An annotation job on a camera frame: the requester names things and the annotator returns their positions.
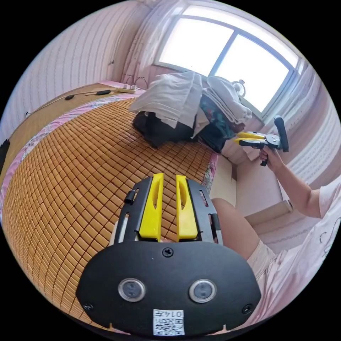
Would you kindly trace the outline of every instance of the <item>person's hand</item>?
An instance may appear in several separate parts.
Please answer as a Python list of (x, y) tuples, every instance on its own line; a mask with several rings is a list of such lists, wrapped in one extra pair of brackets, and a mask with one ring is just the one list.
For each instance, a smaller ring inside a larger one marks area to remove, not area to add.
[(268, 159), (267, 165), (274, 173), (284, 166), (277, 150), (271, 150), (268, 146), (264, 146), (264, 148), (260, 150), (259, 157), (262, 161)]

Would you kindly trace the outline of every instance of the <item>sticker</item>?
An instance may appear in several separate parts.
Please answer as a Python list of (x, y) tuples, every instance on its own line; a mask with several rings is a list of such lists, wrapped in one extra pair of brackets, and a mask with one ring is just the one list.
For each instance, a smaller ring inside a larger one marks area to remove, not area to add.
[(158, 336), (185, 335), (183, 310), (153, 310), (153, 333)]

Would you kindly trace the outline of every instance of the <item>thigh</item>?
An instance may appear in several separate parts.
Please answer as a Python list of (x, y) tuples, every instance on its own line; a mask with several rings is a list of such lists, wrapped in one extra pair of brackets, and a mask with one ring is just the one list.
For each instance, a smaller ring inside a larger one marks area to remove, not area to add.
[(248, 260), (259, 244), (259, 237), (244, 216), (224, 199), (212, 199), (217, 210), (223, 243)]

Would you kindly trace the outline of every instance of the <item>screw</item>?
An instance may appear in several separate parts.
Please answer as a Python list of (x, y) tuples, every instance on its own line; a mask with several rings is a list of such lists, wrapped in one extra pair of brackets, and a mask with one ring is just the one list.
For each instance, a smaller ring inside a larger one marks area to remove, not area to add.
[(242, 309), (242, 313), (243, 314), (249, 314), (251, 312), (253, 308), (253, 305), (252, 304), (247, 304), (243, 309)]
[(164, 257), (171, 257), (171, 256), (173, 256), (173, 249), (171, 249), (171, 248), (164, 248), (163, 250), (162, 250), (162, 255), (164, 256)]
[(86, 304), (83, 305), (83, 308), (84, 308), (84, 310), (89, 312), (89, 311), (93, 310), (93, 305), (89, 304), (89, 303), (86, 303)]

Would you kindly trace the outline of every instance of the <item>white cloth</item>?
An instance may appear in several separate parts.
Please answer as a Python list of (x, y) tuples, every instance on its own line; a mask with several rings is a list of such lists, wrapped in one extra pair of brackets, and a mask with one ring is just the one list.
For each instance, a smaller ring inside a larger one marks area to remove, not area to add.
[(252, 118), (252, 111), (240, 103), (239, 97), (228, 80), (212, 76), (207, 78), (209, 88), (203, 94), (209, 97), (226, 115), (227, 119), (236, 123), (245, 123)]
[(148, 111), (175, 128), (177, 122), (193, 127), (202, 93), (201, 76), (187, 71), (156, 77), (149, 89), (129, 108), (130, 112)]
[(193, 137), (200, 133), (208, 124), (210, 124), (210, 121), (207, 119), (203, 110), (201, 108), (198, 108), (198, 112), (196, 113)]

